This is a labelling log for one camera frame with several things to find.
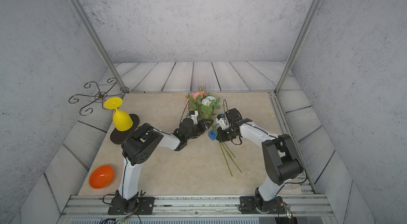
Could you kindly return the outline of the blue tape dispenser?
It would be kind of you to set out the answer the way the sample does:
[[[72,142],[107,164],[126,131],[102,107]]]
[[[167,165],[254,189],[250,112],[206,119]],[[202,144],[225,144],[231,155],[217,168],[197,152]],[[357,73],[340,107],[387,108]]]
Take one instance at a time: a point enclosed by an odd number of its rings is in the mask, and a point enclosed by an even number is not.
[[[212,125],[212,129],[211,131],[208,133],[209,138],[214,141],[217,140],[217,134],[218,134],[218,128],[220,127],[219,124],[213,126]]]

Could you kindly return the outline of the artificial flower bouquet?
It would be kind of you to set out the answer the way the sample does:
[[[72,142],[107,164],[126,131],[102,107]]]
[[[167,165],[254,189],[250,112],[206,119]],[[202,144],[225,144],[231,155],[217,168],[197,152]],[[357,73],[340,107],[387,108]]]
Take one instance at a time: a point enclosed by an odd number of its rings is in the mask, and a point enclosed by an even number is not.
[[[188,109],[188,112],[192,110],[198,111],[198,120],[212,119],[213,126],[217,125],[215,121],[217,114],[215,112],[220,109],[220,97],[215,97],[212,93],[208,93],[204,91],[203,87],[200,87],[199,91],[189,93],[185,97],[185,99],[185,109]],[[243,173],[235,161],[236,156],[234,155],[230,147],[226,144],[226,142],[218,141],[218,144],[230,175],[233,177],[233,172],[230,164],[233,164],[240,173]]]

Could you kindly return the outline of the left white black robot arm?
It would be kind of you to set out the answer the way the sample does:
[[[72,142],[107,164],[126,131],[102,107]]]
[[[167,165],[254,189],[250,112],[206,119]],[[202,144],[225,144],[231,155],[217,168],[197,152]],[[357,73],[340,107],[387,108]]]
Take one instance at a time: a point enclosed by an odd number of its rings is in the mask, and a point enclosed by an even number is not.
[[[212,119],[201,119],[194,123],[191,118],[185,118],[172,134],[156,129],[149,123],[137,127],[122,143],[124,171],[121,186],[117,190],[121,198],[129,201],[138,195],[142,166],[157,147],[179,152],[188,144],[188,140],[204,134],[213,123]]]

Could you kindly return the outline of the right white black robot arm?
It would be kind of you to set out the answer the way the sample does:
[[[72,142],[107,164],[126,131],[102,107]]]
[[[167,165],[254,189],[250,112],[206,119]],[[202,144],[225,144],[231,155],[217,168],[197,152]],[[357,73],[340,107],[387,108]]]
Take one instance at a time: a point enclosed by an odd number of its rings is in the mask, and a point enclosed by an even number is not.
[[[237,109],[231,109],[216,117],[217,140],[220,142],[244,138],[262,149],[267,177],[255,190],[258,208],[275,201],[284,185],[291,183],[304,171],[293,139],[288,134],[277,135],[242,118]]]

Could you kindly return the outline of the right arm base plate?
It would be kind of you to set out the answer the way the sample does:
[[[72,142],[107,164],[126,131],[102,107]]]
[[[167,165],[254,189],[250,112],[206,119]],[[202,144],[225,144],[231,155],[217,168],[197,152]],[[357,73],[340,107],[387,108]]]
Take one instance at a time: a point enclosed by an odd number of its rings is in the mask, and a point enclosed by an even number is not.
[[[286,213],[285,204],[280,196],[270,201],[264,201],[261,196],[241,196],[238,208],[242,214],[283,214]]]

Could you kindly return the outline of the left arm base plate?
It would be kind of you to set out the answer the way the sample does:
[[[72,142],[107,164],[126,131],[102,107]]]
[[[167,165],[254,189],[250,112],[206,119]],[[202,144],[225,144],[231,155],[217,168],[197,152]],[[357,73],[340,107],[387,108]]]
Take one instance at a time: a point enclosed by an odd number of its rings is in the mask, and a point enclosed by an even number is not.
[[[108,215],[130,215],[135,212],[137,215],[152,215],[155,197],[136,197],[135,199],[124,200],[120,196],[114,197],[108,209]]]

